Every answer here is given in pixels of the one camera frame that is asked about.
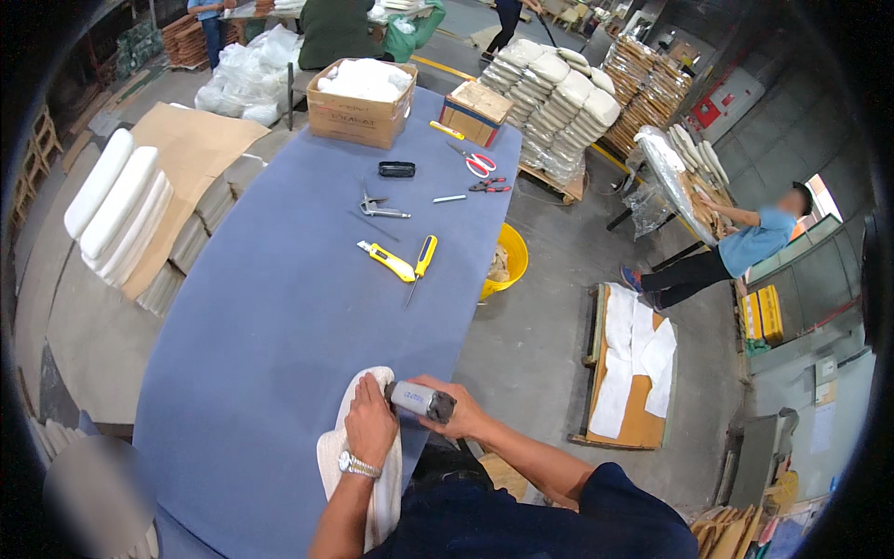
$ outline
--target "red-handled scissors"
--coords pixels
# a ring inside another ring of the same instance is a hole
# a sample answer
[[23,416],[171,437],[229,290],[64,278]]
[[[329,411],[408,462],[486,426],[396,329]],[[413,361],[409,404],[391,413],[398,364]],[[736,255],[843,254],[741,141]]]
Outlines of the red-handled scissors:
[[479,179],[486,179],[491,171],[497,170],[497,165],[491,161],[490,157],[485,157],[480,153],[468,153],[461,148],[457,148],[450,142],[447,142],[447,145],[456,149],[460,155],[466,158],[466,167],[468,167],[468,170]]

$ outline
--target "red pliers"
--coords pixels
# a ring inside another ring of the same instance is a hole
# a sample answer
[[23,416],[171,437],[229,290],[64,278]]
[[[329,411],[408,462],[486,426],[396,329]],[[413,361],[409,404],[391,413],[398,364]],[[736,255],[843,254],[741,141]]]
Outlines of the red pliers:
[[491,186],[491,184],[494,184],[495,182],[506,182],[506,177],[500,177],[497,179],[488,179],[486,181],[481,181],[478,184],[476,184],[475,186],[468,187],[468,189],[473,192],[480,192],[480,191],[505,192],[505,191],[512,190],[511,186]]

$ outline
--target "wristwatch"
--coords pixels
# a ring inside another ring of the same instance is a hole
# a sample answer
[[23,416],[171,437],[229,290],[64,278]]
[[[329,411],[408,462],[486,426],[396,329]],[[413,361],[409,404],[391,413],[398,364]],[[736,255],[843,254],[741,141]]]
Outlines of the wristwatch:
[[349,451],[342,451],[342,453],[339,454],[338,469],[352,474],[361,474],[372,479],[379,479],[382,476],[381,469],[370,466],[365,462],[361,462]]

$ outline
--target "blue tabletop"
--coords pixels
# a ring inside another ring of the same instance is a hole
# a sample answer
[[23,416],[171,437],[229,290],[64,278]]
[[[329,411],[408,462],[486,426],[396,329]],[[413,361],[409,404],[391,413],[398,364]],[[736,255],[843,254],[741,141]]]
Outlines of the blue tabletop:
[[[477,178],[446,140],[488,155],[513,184],[521,135],[505,126],[489,149],[457,142],[428,126],[442,103],[416,88],[387,151],[301,131],[236,203],[168,313],[133,443],[154,465],[159,504],[223,555],[303,556],[326,503],[316,440],[358,371],[453,374],[514,190],[469,192]],[[383,160],[415,162],[416,177],[379,177]],[[361,216],[361,177],[412,217]],[[432,203],[457,194],[468,198]],[[410,284],[356,244],[413,262],[428,234],[437,250],[404,310]],[[426,437],[401,422],[405,480]]]

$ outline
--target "green bag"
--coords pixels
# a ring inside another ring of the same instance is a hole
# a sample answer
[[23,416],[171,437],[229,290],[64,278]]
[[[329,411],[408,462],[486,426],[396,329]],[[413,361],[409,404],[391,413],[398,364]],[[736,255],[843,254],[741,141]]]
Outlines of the green bag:
[[403,16],[394,14],[388,18],[388,29],[385,32],[382,48],[394,57],[394,62],[407,62],[413,51],[422,47],[434,35],[434,31],[438,29],[444,16],[447,15],[441,0],[426,0],[426,4],[434,6],[434,9],[428,17],[412,20],[416,27],[414,33],[404,33],[394,26],[394,22]]

